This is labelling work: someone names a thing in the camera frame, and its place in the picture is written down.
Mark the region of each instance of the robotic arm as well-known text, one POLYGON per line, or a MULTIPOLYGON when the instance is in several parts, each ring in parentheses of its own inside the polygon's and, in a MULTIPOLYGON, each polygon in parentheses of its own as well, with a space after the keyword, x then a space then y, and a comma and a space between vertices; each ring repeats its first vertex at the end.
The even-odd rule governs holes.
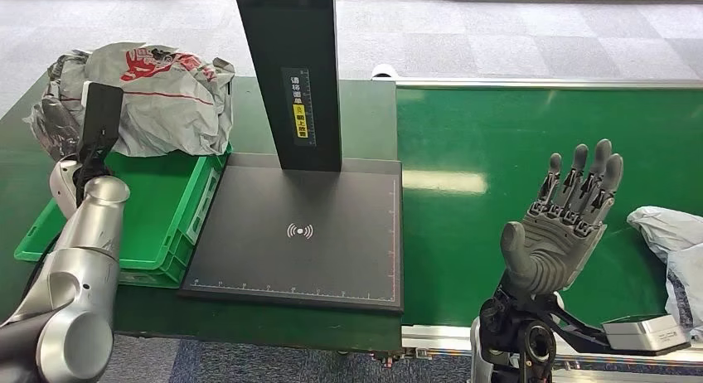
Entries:
POLYGON ((111 86, 86 86, 80 151, 59 161, 50 177, 68 221, 20 306, 0 325, 2 382, 97 381, 112 353, 129 189, 109 175, 104 157, 117 139, 123 94, 111 86))
POLYGON ((588 148, 576 147, 559 187, 561 156, 550 168, 522 222, 505 225, 506 270, 472 326, 472 382, 552 382, 554 332, 578 352, 658 356, 690 343, 671 315, 621 318, 591 327, 567 313, 556 291, 584 268, 606 225, 623 175, 623 159, 601 140, 584 177, 588 148), (517 354, 515 363, 511 354, 517 354))

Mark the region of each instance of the cable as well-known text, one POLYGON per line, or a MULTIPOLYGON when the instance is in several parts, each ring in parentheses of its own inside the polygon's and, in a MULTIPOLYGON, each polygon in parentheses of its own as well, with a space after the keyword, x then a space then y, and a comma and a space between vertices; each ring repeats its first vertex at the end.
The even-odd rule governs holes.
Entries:
POLYGON ((51 251, 51 248, 54 247, 56 242, 59 240, 59 236, 61 236, 61 232, 59 231, 58 234, 54 237, 51 242, 49 242, 49 245, 46 246, 43 252, 41 252, 41 256, 39 256, 39 260, 36 261, 36 264, 34 264, 34 269, 32 270, 32 273, 29 275, 29 279, 27 280, 27 284, 24 287, 24 290, 22 291, 22 296, 20 299, 24 300, 24 298, 27 296, 27 293, 29 293, 29 289, 32 288, 32 284, 34 284, 34 279, 36 278, 36 275, 39 274, 39 271, 41 270, 42 265, 44 265, 44 259, 46 259, 46 255, 49 254, 51 251))

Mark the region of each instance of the black stand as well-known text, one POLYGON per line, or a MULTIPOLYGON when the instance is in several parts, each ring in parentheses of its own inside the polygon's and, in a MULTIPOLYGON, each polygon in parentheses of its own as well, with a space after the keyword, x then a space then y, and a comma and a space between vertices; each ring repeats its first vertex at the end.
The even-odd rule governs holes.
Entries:
POLYGON ((181 293, 401 312, 400 163, 342 159, 334 0, 237 2, 278 157, 230 156, 181 293))

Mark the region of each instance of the white plastic package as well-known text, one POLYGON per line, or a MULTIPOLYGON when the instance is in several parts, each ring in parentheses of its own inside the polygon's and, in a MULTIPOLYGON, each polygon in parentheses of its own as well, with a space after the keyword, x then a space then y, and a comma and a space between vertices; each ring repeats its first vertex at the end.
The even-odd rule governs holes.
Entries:
POLYGON ((628 223, 667 265, 666 311, 691 337, 703 340, 703 217, 643 206, 630 213, 628 223))
POLYGON ((232 116, 229 86, 235 72, 231 64, 216 59, 203 61, 173 47, 144 43, 114 43, 88 53, 74 51, 49 69, 47 98, 52 110, 37 103, 25 120, 42 147, 53 157, 75 149, 81 133, 84 109, 80 104, 83 84, 90 80, 120 87, 124 105, 119 139, 113 150, 130 157, 164 155, 182 150, 191 155, 222 154, 227 149, 232 116), (73 130, 54 124, 60 105, 75 121, 73 130))

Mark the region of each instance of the green basket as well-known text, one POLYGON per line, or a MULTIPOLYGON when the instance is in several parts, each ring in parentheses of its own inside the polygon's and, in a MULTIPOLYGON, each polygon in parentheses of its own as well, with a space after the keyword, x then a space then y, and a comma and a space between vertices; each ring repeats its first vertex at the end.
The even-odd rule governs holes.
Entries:
MULTIPOLYGON (((131 193, 119 252, 121 284, 179 286, 226 159, 227 153, 194 157, 178 151, 155 158, 108 156, 107 165, 131 193)), ((51 200, 15 249, 15 258, 37 261, 65 222, 51 200)))

